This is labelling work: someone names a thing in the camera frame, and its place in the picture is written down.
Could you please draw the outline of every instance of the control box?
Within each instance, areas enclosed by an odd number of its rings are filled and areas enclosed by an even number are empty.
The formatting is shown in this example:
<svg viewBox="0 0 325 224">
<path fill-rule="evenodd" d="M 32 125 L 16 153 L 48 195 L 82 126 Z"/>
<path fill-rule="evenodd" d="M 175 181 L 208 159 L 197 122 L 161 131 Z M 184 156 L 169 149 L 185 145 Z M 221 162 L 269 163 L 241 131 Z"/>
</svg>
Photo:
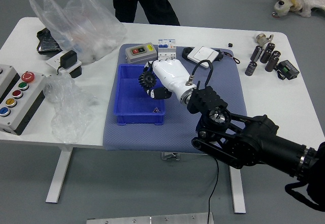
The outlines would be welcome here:
<svg viewBox="0 0 325 224">
<path fill-rule="evenodd" d="M 176 59 L 176 40 L 158 40 L 158 60 Z"/>
<path fill-rule="evenodd" d="M 20 76 L 13 66 L 0 65 L 0 103 L 18 82 Z"/>
<path fill-rule="evenodd" d="M 43 99 L 45 76 L 25 72 L 0 103 L 0 131 L 21 135 Z"/>
<path fill-rule="evenodd" d="M 125 55 L 130 64 L 157 60 L 157 51 L 152 43 L 126 48 Z"/>
</svg>

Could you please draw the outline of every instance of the white table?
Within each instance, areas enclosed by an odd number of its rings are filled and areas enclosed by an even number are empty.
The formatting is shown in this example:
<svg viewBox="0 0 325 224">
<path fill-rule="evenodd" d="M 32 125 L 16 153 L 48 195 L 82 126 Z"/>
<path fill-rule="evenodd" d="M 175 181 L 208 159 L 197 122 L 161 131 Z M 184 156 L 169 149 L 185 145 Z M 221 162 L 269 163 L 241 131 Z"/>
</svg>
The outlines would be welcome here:
<svg viewBox="0 0 325 224">
<path fill-rule="evenodd" d="M 297 69 L 289 41 L 285 34 L 266 31 L 248 31 L 199 27 L 160 26 L 126 23 L 126 38 L 123 43 L 157 43 L 158 39 L 176 39 L 178 46 L 206 46 L 231 49 L 241 63 L 238 65 L 248 116 L 267 114 L 280 126 L 278 135 L 291 141 L 318 148 L 325 141 L 315 110 L 301 74 L 293 80 L 281 81 L 275 73 L 267 73 L 261 64 L 253 76 L 244 74 L 250 56 L 257 43 L 255 36 L 273 34 L 273 43 L 281 52 L 281 60 L 288 59 Z M 27 70 L 54 75 L 55 71 L 36 52 L 36 33 L 44 28 L 38 18 L 22 18 L 0 50 L 0 64 L 12 65 L 17 72 Z M 82 139 L 73 145 L 65 145 L 51 133 L 50 122 L 54 116 L 53 105 L 44 100 L 21 136 L 0 132 L 0 143 L 19 143 L 58 146 L 62 151 L 54 173 L 46 202 L 56 203 L 74 147 L 103 148 L 103 131 L 107 106 L 114 81 L 119 49 L 82 67 L 82 76 L 76 84 L 98 98 L 92 107 L 94 120 Z M 245 205 L 240 171 L 231 168 L 235 212 L 244 213 Z"/>
</svg>

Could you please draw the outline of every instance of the floor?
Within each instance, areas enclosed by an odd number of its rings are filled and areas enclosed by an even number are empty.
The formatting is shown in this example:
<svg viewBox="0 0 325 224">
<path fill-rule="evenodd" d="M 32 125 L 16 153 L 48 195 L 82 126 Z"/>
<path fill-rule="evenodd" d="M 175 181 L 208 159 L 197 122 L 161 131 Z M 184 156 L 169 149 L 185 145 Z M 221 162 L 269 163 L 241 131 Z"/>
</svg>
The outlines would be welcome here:
<svg viewBox="0 0 325 224">
<path fill-rule="evenodd" d="M 56 1 L 64 7 L 68 0 Z M 99 1 L 114 13 L 112 0 Z M 183 26 L 285 33 L 325 132 L 323 11 L 313 10 L 309 18 L 294 13 L 274 18 L 277 0 L 169 1 Z M 35 14 L 28 0 L 1 0 L 0 7 L 1 47 L 20 18 Z M 141 8 L 136 22 L 148 23 Z M 208 156 L 184 155 L 176 162 L 160 160 L 159 152 L 75 149 L 58 204 L 46 204 L 59 154 L 55 147 L 0 145 L 0 223 L 81 224 L 89 218 L 208 211 L 217 170 Z M 219 184 L 211 200 L 215 223 L 323 222 L 322 213 L 285 194 L 284 185 L 293 182 L 289 176 L 255 166 L 244 168 L 242 178 L 247 214 L 235 215 L 228 168 L 220 164 Z"/>
</svg>

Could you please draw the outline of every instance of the blue button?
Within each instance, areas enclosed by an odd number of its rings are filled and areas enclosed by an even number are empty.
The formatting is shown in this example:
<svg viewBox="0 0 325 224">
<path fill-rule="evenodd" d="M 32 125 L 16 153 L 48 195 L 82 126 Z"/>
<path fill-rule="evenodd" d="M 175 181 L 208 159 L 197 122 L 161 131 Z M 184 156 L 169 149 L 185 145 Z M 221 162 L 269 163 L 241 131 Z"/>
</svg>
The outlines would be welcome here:
<svg viewBox="0 0 325 224">
<path fill-rule="evenodd" d="M 9 108 L 7 108 L 7 107 L 2 107 L 2 108 L 0 109 L 0 116 L 5 117 L 5 116 L 8 116 L 9 114 L 10 114 L 10 109 L 9 109 Z"/>
</svg>

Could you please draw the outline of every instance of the person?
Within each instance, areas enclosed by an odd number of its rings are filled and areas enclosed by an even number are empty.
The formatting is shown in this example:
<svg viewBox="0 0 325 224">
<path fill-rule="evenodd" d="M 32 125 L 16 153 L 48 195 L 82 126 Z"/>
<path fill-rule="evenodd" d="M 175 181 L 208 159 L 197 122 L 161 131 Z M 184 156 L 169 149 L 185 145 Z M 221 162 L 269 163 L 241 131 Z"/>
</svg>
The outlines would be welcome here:
<svg viewBox="0 0 325 224">
<path fill-rule="evenodd" d="M 120 22 L 134 22 L 138 2 L 150 24 L 180 25 L 168 0 L 113 0 L 115 17 Z"/>
</svg>

